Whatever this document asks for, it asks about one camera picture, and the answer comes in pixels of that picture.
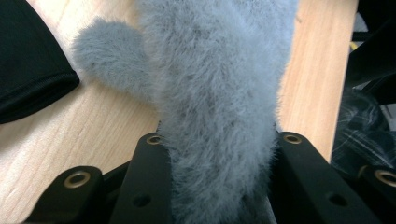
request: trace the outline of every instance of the black fabric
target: black fabric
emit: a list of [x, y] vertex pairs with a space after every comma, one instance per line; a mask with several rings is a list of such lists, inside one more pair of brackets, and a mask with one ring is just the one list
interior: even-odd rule
[[396, 132], [372, 95], [344, 90], [331, 164], [351, 178], [365, 165], [396, 168]]
[[368, 83], [363, 91], [372, 94], [380, 105], [396, 104], [396, 74]]
[[29, 116], [79, 83], [52, 33], [24, 0], [0, 0], [0, 123]]

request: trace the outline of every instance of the wooden desk surface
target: wooden desk surface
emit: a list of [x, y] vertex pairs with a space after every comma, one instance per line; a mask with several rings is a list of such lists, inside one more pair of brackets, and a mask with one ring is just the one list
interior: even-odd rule
[[[78, 30], [95, 16], [136, 24], [133, 0], [28, 0], [70, 59]], [[284, 131], [306, 136], [328, 160], [357, 0], [300, 0], [291, 62], [279, 93]], [[93, 165], [104, 173], [132, 158], [154, 132], [153, 108], [78, 71], [81, 85], [55, 104], [0, 125], [0, 223], [23, 221], [64, 170]]]

